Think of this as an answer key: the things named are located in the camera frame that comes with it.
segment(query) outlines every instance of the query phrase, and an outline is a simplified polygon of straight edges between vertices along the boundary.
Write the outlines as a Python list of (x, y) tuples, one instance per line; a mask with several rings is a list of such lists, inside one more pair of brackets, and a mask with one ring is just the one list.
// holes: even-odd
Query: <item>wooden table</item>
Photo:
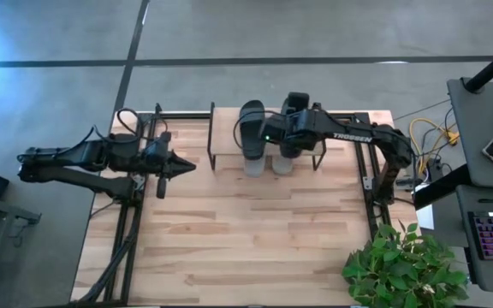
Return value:
[[(392, 124), (389, 111), (368, 112), (371, 121)], [(219, 157), (211, 170), (208, 120), (167, 122), (172, 148), (197, 169), (170, 181), (166, 199), (155, 197), (153, 176), (146, 183), (130, 305), (354, 304), (342, 267), (370, 234), (352, 142), (327, 140), (317, 171), (310, 157), (299, 157), (291, 175), (267, 166), (261, 177), (248, 178), (237, 155)], [(123, 129), (115, 121), (112, 131)], [(92, 210), (109, 202), (98, 195)], [(410, 204), (389, 211), (395, 227), (399, 219), (417, 220)], [(118, 212), (116, 205), (90, 221), (72, 299), (110, 260)]]

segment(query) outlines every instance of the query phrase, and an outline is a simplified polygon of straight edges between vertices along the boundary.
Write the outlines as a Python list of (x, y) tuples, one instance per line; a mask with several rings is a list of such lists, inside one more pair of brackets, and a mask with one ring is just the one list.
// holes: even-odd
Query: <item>black cable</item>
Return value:
[(275, 111), (272, 111), (272, 110), (264, 110), (264, 111), (251, 111), (251, 112), (247, 112), (246, 114), (244, 115), (241, 115), (239, 117), (239, 119), (237, 119), (237, 121), (235, 122), (235, 125), (233, 126), (233, 140), (235, 141), (235, 144), (237, 145), (238, 148), (243, 149), (243, 147), (239, 144), (239, 140), (237, 140), (237, 125), (239, 124), (239, 122), (245, 117), (245, 116), (249, 116), (249, 115), (252, 115), (252, 114), (266, 114), (266, 113), (270, 113), (272, 115), (278, 115), (278, 116), (282, 116), (282, 117), (286, 117), (286, 115), (283, 115), (283, 114), (280, 114), (278, 112), (275, 112)]
[(394, 199), (395, 199), (396, 201), (401, 201), (401, 202), (405, 202), (405, 203), (408, 203), (408, 204), (414, 205), (414, 202), (413, 202), (413, 201), (409, 201), (409, 200), (406, 200), (406, 199), (403, 199), (403, 198), (397, 198), (397, 197), (395, 197)]
[(113, 204), (116, 204), (116, 201), (115, 200), (112, 200), (110, 204), (107, 204), (101, 208), (99, 208), (98, 210), (95, 210), (90, 216), (89, 216), (89, 219), (92, 219), (95, 215), (97, 215), (99, 212), (101, 212), (102, 210), (105, 210), (107, 208), (109, 208), (110, 206), (112, 206)]
[(448, 163), (441, 163), (442, 166), (446, 166), (450, 169), (450, 172), (452, 172), (452, 167)]
[(419, 113), (419, 112), (422, 112), (422, 111), (424, 111), (424, 110), (431, 109), (431, 108), (433, 108), (433, 107), (437, 107), (438, 105), (440, 105), (440, 104), (444, 104), (444, 103), (449, 102), (449, 101), (450, 101), (450, 98), (449, 98), (449, 99), (445, 99), (445, 100), (443, 100), (443, 101), (441, 101), (441, 102), (438, 102), (438, 103), (436, 103), (436, 104), (433, 104), (433, 105), (431, 105), (431, 106), (424, 107), (424, 108), (422, 108), (422, 109), (420, 109), (420, 110), (415, 110), (415, 111), (410, 112), (410, 113), (407, 113), (407, 114), (405, 114), (405, 115), (397, 116), (395, 119), (393, 119), (393, 121), (400, 120), (400, 119), (402, 119), (402, 118), (404, 118), (404, 117), (407, 117), (407, 116), (415, 115), (415, 114), (417, 114), (417, 113)]
[[(136, 121), (140, 123), (140, 130), (138, 132), (134, 131), (131, 127), (129, 127), (121, 118), (121, 113), (123, 111), (128, 111), (130, 113), (132, 113), (135, 117), (136, 117)], [(126, 140), (126, 141), (116, 141), (116, 140), (113, 140), (113, 139), (109, 139), (107, 137), (104, 137), (100, 131), (98, 130), (98, 127), (96, 125), (93, 125), (91, 127), (91, 130), (89, 130), (89, 132), (87, 133), (87, 135), (85, 137), (83, 137), (83, 139), (78, 142), (76, 145), (72, 146), (72, 147), (69, 147), (68, 149), (64, 150), (64, 151), (55, 151), (55, 152), (50, 152), (50, 153), (40, 153), (40, 154), (20, 154), (19, 156), (16, 157), (16, 159), (22, 163), (23, 161), (23, 157), (26, 157), (26, 156), (39, 156), (39, 155), (42, 155), (42, 156), (47, 156), (47, 155), (54, 155), (54, 156), (59, 156), (59, 155), (62, 155), (64, 153), (67, 153), (69, 151), (72, 151), (74, 149), (76, 149), (77, 147), (83, 145), (87, 139), (89, 139), (89, 137), (91, 137), (92, 133), (95, 133), (100, 139), (102, 139), (103, 141), (107, 142), (107, 143), (111, 143), (111, 144), (126, 144), (126, 143), (131, 143), (131, 142), (135, 142), (135, 141), (138, 141), (138, 139), (148, 139), (146, 137), (144, 137), (144, 128), (146, 127), (146, 125), (149, 123), (144, 123), (140, 117), (138, 116), (138, 113), (136, 113), (136, 111), (130, 109), (130, 108), (122, 108), (120, 110), (117, 111), (116, 113), (116, 117), (117, 117), (117, 120), (119, 121), (119, 123), (121, 123), (121, 125), (123, 125), (123, 127), (125, 127), (125, 129), (127, 129), (130, 133), (132, 133), (136, 138), (134, 139), (131, 139), (131, 140)], [(167, 122), (159, 117), (159, 119), (163, 122), (164, 126), (165, 126), (165, 132), (169, 129), (169, 125), (167, 124)]]
[(26, 228), (29, 228), (29, 227), (33, 227), (35, 225), (33, 224), (25, 224), (21, 227), (20, 230), (18, 230), (18, 232), (16, 233), (16, 235), (9, 235), (9, 238), (10, 239), (13, 239), (13, 246), (16, 247), (16, 248), (19, 248), (20, 246), (22, 246), (22, 241), (24, 240), (23, 239), (23, 236), (22, 236), (22, 232), (24, 232), (24, 230)]

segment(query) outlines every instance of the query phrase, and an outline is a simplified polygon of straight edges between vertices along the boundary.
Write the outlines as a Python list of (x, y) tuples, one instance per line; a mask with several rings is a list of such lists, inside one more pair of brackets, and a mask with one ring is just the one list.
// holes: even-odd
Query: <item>gray floor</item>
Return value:
[[(0, 61), (127, 58), (140, 0), (0, 0)], [(137, 58), (493, 55), (493, 0), (158, 0), (146, 15)], [(391, 110), (395, 117), (448, 98), (446, 80), (486, 63), (341, 64), (135, 68), (125, 105), (207, 110), (260, 99), (278, 106), (309, 92), (329, 110)], [(0, 265), (0, 307), (68, 301), (93, 194), (27, 184), (15, 156), (30, 145), (71, 145), (97, 124), (108, 129), (123, 68), (0, 68), (0, 175), (7, 195), (43, 212), (21, 248)], [(449, 103), (404, 117), (443, 121)], [(415, 136), (427, 127), (420, 125)], [(460, 146), (441, 152), (454, 168)], [(472, 287), (469, 305), (493, 307)]]

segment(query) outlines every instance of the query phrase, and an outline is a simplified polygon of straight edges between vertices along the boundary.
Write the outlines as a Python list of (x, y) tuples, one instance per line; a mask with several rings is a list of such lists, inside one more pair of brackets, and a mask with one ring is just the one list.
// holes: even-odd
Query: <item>cable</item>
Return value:
[[(444, 137), (446, 138), (446, 140), (448, 141), (446, 143), (446, 145), (450, 145), (450, 144), (453, 144), (458, 138), (459, 138), (459, 134), (458, 133), (452, 133), (450, 132), (450, 128), (454, 127), (456, 124), (453, 124), (451, 127), (448, 127), (448, 117), (450, 115), (450, 112), (452, 112), (452, 108), (450, 108), (448, 110), (448, 112), (446, 113), (445, 117), (444, 117), (444, 128), (441, 127), (441, 125), (437, 125), (435, 124), (435, 122), (429, 120), (429, 119), (425, 119), (425, 118), (417, 118), (417, 119), (414, 119), (410, 122), (410, 127), (409, 127), (409, 133), (410, 133), (410, 137), (412, 138), (412, 141), (414, 143), (414, 146), (416, 148), (416, 151), (418, 152), (418, 156), (421, 157), (421, 159), (419, 160), (419, 164), (417, 166), (418, 168), (418, 172), (420, 174), (424, 173), (425, 171), (425, 168), (427, 167), (426, 164), (427, 164), (427, 161), (425, 160), (425, 155), (427, 154), (431, 154), (433, 153), (434, 151), (437, 152), (436, 156), (439, 157), (438, 153), (440, 152), (440, 150), (443, 148), (443, 147), (439, 147), (437, 148), (437, 145), (439, 143), (439, 141)], [(414, 137), (414, 133), (413, 133), (413, 124), (416, 123), (417, 121), (425, 121), (427, 123), (430, 123), (434, 128), (428, 130), (427, 132), (424, 133), (424, 137), (422, 139), (422, 145), (421, 147), (418, 146), (418, 143)], [(432, 132), (433, 130), (440, 130), (441, 131), (441, 134), (440, 136), (438, 137), (437, 141), (435, 142), (435, 144), (433, 145), (433, 148), (427, 152), (427, 153), (423, 153), (423, 150), (424, 150), (424, 146), (425, 146), (425, 138), (427, 136), (428, 133)]]
[(442, 166), (446, 166), (450, 169), (450, 172), (452, 172), (452, 167), (448, 163), (441, 163)]
[(243, 149), (243, 147), (239, 144), (239, 141), (237, 140), (237, 125), (239, 124), (239, 122), (245, 117), (245, 116), (249, 116), (249, 115), (252, 115), (252, 114), (266, 114), (266, 113), (270, 113), (272, 115), (278, 115), (278, 116), (282, 116), (282, 117), (286, 117), (286, 115), (282, 115), (278, 112), (275, 112), (275, 111), (272, 111), (272, 110), (264, 110), (264, 111), (251, 111), (251, 112), (247, 112), (246, 114), (244, 115), (241, 115), (239, 117), (239, 119), (237, 119), (237, 122), (235, 123), (235, 125), (233, 126), (233, 139), (235, 141), (235, 144), (237, 145), (238, 148)]
[(92, 219), (95, 215), (97, 215), (99, 212), (101, 212), (102, 210), (105, 210), (107, 208), (109, 208), (110, 206), (112, 206), (113, 204), (117, 203), (116, 200), (112, 200), (110, 204), (107, 204), (101, 208), (99, 208), (98, 210), (95, 210), (90, 216), (89, 216), (89, 219)]
[(22, 241), (24, 240), (23, 236), (22, 236), (22, 232), (24, 232), (24, 230), (26, 228), (33, 227), (33, 226), (34, 226), (33, 224), (25, 224), (21, 227), (20, 230), (18, 230), (16, 235), (9, 235), (9, 238), (13, 239), (13, 246), (14, 247), (19, 248), (20, 246), (22, 246)]
[(408, 200), (403, 199), (403, 198), (397, 198), (397, 197), (395, 197), (395, 201), (401, 201), (401, 202), (405, 202), (405, 203), (414, 205), (414, 202), (413, 201), (408, 201)]
[(395, 119), (393, 119), (393, 121), (398, 121), (398, 120), (400, 120), (400, 119), (402, 119), (402, 118), (404, 118), (404, 117), (411, 116), (411, 115), (415, 115), (415, 114), (417, 114), (417, 113), (419, 113), (419, 112), (422, 112), (422, 111), (424, 111), (424, 110), (431, 109), (431, 108), (433, 108), (433, 107), (437, 107), (438, 105), (440, 105), (440, 104), (444, 104), (444, 103), (449, 102), (449, 101), (450, 101), (450, 98), (449, 98), (449, 99), (445, 99), (445, 100), (443, 100), (443, 101), (441, 101), (441, 102), (438, 102), (438, 103), (436, 103), (436, 104), (433, 104), (433, 105), (428, 106), (428, 107), (425, 107), (425, 108), (422, 108), (422, 109), (420, 109), (420, 110), (415, 110), (415, 111), (410, 112), (410, 113), (407, 113), (407, 114), (405, 114), (405, 115), (398, 116), (398, 117), (396, 117)]
[[(139, 127), (140, 127), (140, 130), (137, 132), (137, 131), (134, 131), (131, 127), (129, 127), (121, 118), (121, 113), (123, 111), (127, 111), (127, 112), (130, 112), (132, 113), (135, 117), (136, 117), (136, 121), (140, 124)], [(54, 152), (49, 152), (49, 153), (39, 153), (39, 154), (20, 154), (16, 157), (16, 159), (19, 161), (19, 162), (23, 162), (24, 160), (24, 157), (26, 156), (50, 156), (50, 155), (53, 155), (53, 156), (59, 156), (59, 155), (62, 155), (64, 153), (67, 153), (69, 151), (72, 151), (76, 148), (78, 148), (79, 146), (82, 146), (87, 139), (89, 139), (89, 137), (91, 137), (92, 133), (95, 133), (100, 139), (102, 139), (103, 141), (107, 142), (107, 143), (110, 143), (110, 144), (126, 144), (126, 143), (131, 143), (131, 142), (136, 142), (138, 141), (138, 139), (147, 139), (149, 140), (148, 138), (144, 137), (144, 128), (146, 127), (146, 125), (149, 123), (149, 121), (147, 121), (146, 123), (144, 123), (140, 117), (138, 116), (138, 113), (136, 113), (136, 111), (130, 109), (130, 108), (121, 108), (120, 110), (117, 111), (116, 113), (116, 117), (117, 117), (117, 120), (119, 121), (119, 123), (121, 123), (121, 125), (123, 127), (125, 127), (125, 129), (127, 129), (130, 133), (132, 133), (134, 135), (134, 139), (131, 139), (131, 140), (126, 140), (126, 141), (117, 141), (117, 140), (113, 140), (113, 139), (109, 139), (107, 137), (104, 137), (100, 131), (98, 130), (98, 127), (96, 125), (93, 125), (91, 127), (91, 129), (89, 130), (89, 132), (87, 133), (87, 135), (85, 137), (83, 137), (83, 139), (78, 142), (76, 145), (72, 146), (72, 147), (69, 147), (67, 149), (65, 149), (64, 151), (54, 151)], [(169, 125), (167, 124), (167, 122), (159, 117), (159, 119), (163, 122), (164, 126), (165, 126), (165, 132), (168, 131), (169, 129)]]

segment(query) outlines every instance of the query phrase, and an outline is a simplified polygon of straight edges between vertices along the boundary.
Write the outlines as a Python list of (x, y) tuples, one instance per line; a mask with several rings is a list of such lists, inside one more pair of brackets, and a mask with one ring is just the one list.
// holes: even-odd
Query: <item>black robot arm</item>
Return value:
[(410, 140), (389, 125), (339, 122), (315, 105), (290, 115), (272, 115), (260, 129), (260, 138), (313, 150), (323, 139), (340, 139), (377, 146), (385, 157), (380, 175), (374, 179), (373, 198), (379, 204), (393, 203), (393, 185), (399, 171), (412, 162)]
[(131, 134), (111, 134), (107, 138), (83, 141), (69, 148), (29, 148), (19, 155), (19, 176), (27, 182), (61, 181), (86, 187), (96, 193), (128, 200), (136, 182), (131, 177), (104, 178), (66, 167), (98, 172), (110, 168), (159, 176), (157, 197), (164, 198), (166, 180), (195, 170), (195, 165), (169, 151), (171, 134), (161, 133), (139, 151), (140, 138)]

